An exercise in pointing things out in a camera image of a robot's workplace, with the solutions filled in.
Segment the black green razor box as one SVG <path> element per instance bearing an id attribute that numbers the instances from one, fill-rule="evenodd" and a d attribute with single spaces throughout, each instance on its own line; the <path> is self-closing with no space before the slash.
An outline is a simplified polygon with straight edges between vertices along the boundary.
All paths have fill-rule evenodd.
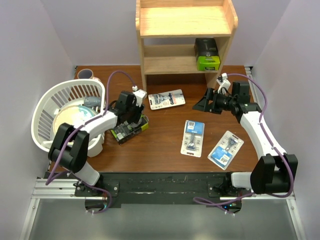
<path id="1" fill-rule="evenodd" d="M 194 52 L 198 71 L 218 71 L 221 61 L 214 38 L 196 38 Z"/>
<path id="2" fill-rule="evenodd" d="M 119 145 L 126 143 L 136 135 L 149 128 L 149 118 L 145 114 L 142 114 L 140 118 L 141 117 L 145 117 L 147 119 L 147 124 L 142 127 L 131 128 L 130 123 L 126 121 L 109 130 Z"/>

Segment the white Gillette razor blister pack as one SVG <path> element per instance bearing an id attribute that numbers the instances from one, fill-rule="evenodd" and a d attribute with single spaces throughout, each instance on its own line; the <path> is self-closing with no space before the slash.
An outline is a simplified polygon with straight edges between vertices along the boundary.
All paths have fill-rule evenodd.
<path id="1" fill-rule="evenodd" d="M 148 95 L 148 102 L 151 110 L 160 110 L 181 106 L 186 103 L 183 91 L 181 89 L 154 93 Z"/>

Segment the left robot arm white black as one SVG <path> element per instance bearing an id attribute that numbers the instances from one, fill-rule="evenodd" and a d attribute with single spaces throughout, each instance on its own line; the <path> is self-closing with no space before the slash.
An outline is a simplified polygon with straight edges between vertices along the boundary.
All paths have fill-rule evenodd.
<path id="1" fill-rule="evenodd" d="M 146 97 L 147 92 L 142 89 L 134 92 L 122 91 L 113 104 L 107 104 L 104 111 L 78 127 L 68 123 L 61 124 L 48 152 L 48 159 L 54 162 L 54 166 L 46 184 L 54 180 L 57 167 L 62 167 L 86 184 L 88 193 L 99 196 L 104 190 L 104 184 L 99 181 L 101 174 L 87 161 L 89 143 L 120 124 L 139 123 Z"/>

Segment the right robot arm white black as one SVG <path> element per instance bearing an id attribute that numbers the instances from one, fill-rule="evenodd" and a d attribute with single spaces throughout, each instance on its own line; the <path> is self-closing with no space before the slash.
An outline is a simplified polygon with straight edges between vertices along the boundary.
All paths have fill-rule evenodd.
<path id="1" fill-rule="evenodd" d="M 251 101 L 248 82 L 233 82 L 231 92 L 208 88 L 192 108 L 212 114 L 231 112 L 247 132 L 256 151 L 258 162 L 251 172 L 232 172 L 229 180 L 223 183 L 222 189 L 227 196 L 235 196 L 241 188 L 278 198 L 286 198 L 293 192 L 298 159 L 275 140 L 264 120 L 264 110 Z"/>

